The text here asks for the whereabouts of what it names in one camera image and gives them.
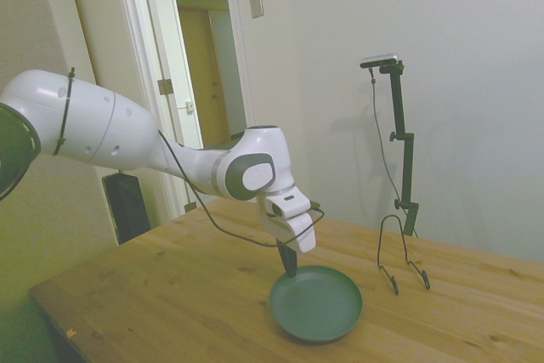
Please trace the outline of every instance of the wooden table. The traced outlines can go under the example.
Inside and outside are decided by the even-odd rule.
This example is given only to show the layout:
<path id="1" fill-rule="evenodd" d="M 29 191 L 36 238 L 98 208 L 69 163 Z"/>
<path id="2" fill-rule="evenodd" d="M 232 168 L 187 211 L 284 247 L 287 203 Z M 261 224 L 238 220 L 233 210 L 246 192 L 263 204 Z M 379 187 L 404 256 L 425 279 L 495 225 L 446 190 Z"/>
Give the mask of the wooden table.
<path id="1" fill-rule="evenodd" d="M 218 199 L 226 229 L 273 241 L 251 203 Z M 216 231 L 197 209 L 31 289 L 53 326 L 93 362 L 544 362 L 544 265 L 324 219 L 299 265 L 349 275 L 365 308 L 333 343 L 298 342 L 269 310 L 275 249 Z"/>

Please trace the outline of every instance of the speaker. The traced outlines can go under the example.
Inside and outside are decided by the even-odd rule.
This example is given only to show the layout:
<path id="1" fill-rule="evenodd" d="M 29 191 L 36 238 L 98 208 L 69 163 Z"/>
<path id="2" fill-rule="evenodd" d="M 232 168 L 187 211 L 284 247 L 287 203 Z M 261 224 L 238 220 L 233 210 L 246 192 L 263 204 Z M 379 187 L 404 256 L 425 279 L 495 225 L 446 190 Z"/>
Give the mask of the speaker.
<path id="1" fill-rule="evenodd" d="M 119 244 L 151 230 L 138 178 L 116 173 L 103 177 L 102 182 L 116 222 Z"/>

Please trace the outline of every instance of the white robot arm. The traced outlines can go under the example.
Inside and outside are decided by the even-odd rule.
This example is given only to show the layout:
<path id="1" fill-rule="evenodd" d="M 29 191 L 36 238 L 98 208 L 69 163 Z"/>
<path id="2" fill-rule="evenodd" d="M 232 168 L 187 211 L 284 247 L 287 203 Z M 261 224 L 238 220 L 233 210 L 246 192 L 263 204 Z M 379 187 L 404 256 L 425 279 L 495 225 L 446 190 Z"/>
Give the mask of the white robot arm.
<path id="1" fill-rule="evenodd" d="M 0 195 L 37 153 L 121 170 L 150 167 L 210 195 L 257 197 L 259 222 L 278 241 L 300 235 L 287 244 L 291 249 L 315 247 L 310 200 L 295 186 L 278 127 L 249 128 L 230 150 L 195 150 L 163 139 L 153 116 L 130 99 L 34 70 L 19 74 L 0 95 L 0 129 Z"/>

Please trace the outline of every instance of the light switch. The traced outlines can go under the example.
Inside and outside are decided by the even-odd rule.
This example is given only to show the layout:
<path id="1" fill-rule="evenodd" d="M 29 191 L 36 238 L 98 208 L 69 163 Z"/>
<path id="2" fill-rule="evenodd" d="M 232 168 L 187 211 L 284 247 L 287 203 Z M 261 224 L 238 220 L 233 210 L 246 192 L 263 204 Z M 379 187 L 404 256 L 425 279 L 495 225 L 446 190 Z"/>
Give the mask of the light switch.
<path id="1" fill-rule="evenodd" d="M 252 8 L 252 17 L 254 19 L 264 15 L 263 0 L 249 0 L 249 5 Z"/>

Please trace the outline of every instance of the green plate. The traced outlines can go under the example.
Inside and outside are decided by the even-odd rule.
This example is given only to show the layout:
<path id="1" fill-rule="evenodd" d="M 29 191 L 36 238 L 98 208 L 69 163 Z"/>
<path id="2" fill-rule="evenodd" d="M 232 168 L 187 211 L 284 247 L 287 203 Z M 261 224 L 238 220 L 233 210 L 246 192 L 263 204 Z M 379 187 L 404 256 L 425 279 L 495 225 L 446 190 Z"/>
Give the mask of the green plate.
<path id="1" fill-rule="evenodd" d="M 331 342 L 351 331 L 363 313 L 357 285 L 333 268 L 309 265 L 282 275 L 270 291 L 278 324 L 308 342 Z"/>

